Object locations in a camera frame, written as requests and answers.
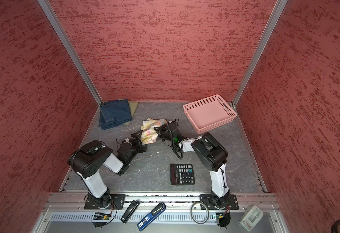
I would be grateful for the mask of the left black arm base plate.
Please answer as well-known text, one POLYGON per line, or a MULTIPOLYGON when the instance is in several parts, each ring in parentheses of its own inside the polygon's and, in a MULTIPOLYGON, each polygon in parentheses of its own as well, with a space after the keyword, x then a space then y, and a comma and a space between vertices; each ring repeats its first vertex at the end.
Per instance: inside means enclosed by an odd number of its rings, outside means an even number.
POLYGON ((111 194, 109 196, 103 195, 100 199, 95 198, 92 194, 88 193, 85 196, 84 209, 86 210, 107 210, 114 206, 121 210, 125 202, 126 195, 124 194, 111 194))

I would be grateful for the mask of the pastel patterned cloth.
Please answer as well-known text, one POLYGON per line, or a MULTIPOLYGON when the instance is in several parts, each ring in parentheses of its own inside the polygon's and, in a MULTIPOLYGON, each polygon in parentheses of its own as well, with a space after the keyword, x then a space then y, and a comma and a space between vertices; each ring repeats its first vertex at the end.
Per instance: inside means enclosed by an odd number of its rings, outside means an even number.
POLYGON ((143 125, 141 126, 142 134, 141 134, 141 142, 143 145, 148 145, 155 143, 157 141, 158 133, 155 131, 154 127, 161 127, 167 124, 165 119, 152 119, 147 118, 143 121, 143 125))

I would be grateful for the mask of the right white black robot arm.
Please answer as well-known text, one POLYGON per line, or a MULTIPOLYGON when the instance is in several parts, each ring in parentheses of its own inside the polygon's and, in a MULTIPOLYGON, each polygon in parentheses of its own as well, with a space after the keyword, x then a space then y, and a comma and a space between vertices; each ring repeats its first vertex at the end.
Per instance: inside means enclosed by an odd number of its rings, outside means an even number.
POLYGON ((210 173, 211 203, 218 209, 227 207, 231 192, 225 175, 228 152, 224 146, 209 132, 193 138, 183 137, 174 121, 154 127, 154 130, 162 142, 170 142, 170 147, 178 159, 183 159, 186 152, 196 153, 210 173))

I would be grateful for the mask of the olive green skirt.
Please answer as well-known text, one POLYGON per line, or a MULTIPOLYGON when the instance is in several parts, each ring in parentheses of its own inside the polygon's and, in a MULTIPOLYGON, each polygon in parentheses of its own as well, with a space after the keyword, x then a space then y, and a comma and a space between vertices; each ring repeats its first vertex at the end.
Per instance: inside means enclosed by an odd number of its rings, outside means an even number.
POLYGON ((129 104, 129 109, 130 109, 130 113, 131 113, 131 119, 133 119, 139 103, 128 101, 128 104, 129 104))

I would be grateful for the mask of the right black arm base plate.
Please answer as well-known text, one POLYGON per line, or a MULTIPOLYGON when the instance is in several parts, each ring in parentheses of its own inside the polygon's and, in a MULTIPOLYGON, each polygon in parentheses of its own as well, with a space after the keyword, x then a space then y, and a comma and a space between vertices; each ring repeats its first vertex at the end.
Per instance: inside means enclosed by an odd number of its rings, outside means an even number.
POLYGON ((201 194, 200 202, 207 206, 209 210, 239 210, 236 195, 229 195, 219 198, 215 195, 201 194))

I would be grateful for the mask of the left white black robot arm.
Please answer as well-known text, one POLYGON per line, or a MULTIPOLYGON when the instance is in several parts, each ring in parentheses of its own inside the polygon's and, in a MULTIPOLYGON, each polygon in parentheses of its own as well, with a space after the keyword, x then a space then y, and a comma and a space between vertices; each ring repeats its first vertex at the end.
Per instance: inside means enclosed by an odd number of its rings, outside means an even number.
POLYGON ((117 155, 104 142, 93 140, 76 150, 68 159, 68 165, 82 178, 88 193, 85 201, 99 209, 113 207, 110 191, 100 175, 99 169, 104 166, 121 176, 139 153, 144 153, 147 146, 141 141, 142 131, 131 134, 118 148, 117 155))

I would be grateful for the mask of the blue denim skirt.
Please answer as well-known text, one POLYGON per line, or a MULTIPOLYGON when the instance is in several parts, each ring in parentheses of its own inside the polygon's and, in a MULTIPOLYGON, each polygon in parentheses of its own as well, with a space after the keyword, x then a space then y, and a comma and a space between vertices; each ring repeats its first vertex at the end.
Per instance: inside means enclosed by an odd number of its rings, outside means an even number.
POLYGON ((132 120, 128 100, 104 102, 99 109, 99 126, 102 130, 111 129, 132 120))

